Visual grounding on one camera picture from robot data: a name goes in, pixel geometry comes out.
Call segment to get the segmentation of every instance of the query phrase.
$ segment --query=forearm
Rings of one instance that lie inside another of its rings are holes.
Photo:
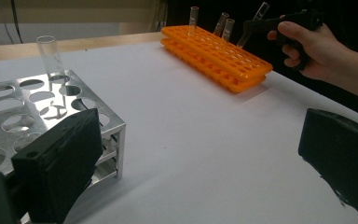
[[[326,82],[358,95],[358,52],[348,50],[344,57],[340,56],[336,71],[331,73]]]

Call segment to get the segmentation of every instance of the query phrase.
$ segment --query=person's arm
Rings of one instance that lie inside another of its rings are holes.
[[[338,42],[325,24],[312,32],[296,23],[283,21],[278,25],[278,30],[300,42],[309,55],[310,59],[304,70],[300,71],[302,75],[328,82],[358,95],[358,52]],[[269,32],[268,39],[276,39],[276,31]],[[286,66],[299,65],[297,49],[285,45],[282,51],[289,57],[284,61]]]

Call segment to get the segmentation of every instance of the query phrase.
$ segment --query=test tube rack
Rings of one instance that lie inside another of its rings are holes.
[[[0,172],[13,171],[10,158],[66,117],[97,108],[103,155],[89,188],[123,172],[126,123],[72,70],[0,82]]]
[[[246,91],[266,79],[272,65],[217,35],[188,25],[166,26],[160,40],[170,53],[233,93]]]

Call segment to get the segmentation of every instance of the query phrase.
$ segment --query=glass test tube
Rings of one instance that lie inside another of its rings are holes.
[[[65,76],[56,38],[52,35],[42,35],[36,42],[48,76]]]
[[[214,27],[213,34],[220,36],[223,32],[223,29],[225,28],[226,20],[228,19],[229,15],[226,12],[223,12],[220,16],[219,21],[216,24],[216,27]]]
[[[269,10],[270,4],[263,2],[260,6],[260,8],[255,13],[255,16],[253,17],[254,21],[260,21],[264,18],[264,15],[266,15],[267,11]],[[241,39],[238,41],[237,46],[240,48],[243,48],[245,46],[246,41],[248,41],[251,34],[243,34]]]
[[[228,42],[231,37],[232,29],[234,28],[235,21],[232,19],[226,20],[225,29],[223,30],[222,38]]]
[[[188,22],[188,34],[189,35],[193,35],[196,33],[198,18],[199,18],[199,8],[191,7],[190,8],[190,20]]]

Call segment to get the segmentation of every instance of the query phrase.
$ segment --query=wire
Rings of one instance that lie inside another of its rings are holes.
[[[3,4],[2,4],[2,0],[0,0],[0,10],[1,10],[1,14],[2,14],[2,20],[3,20],[4,25],[5,25],[5,30],[7,32],[7,36],[10,39],[11,44],[14,44],[13,39],[11,38],[10,32],[7,29],[6,16],[5,16],[5,13],[4,13],[4,7],[3,7]]]
[[[13,11],[14,25],[16,26],[17,35],[19,35],[20,42],[22,43],[20,28],[19,28],[19,21],[17,20],[16,5],[14,4],[14,0],[11,0],[10,2],[11,2],[11,10]]]

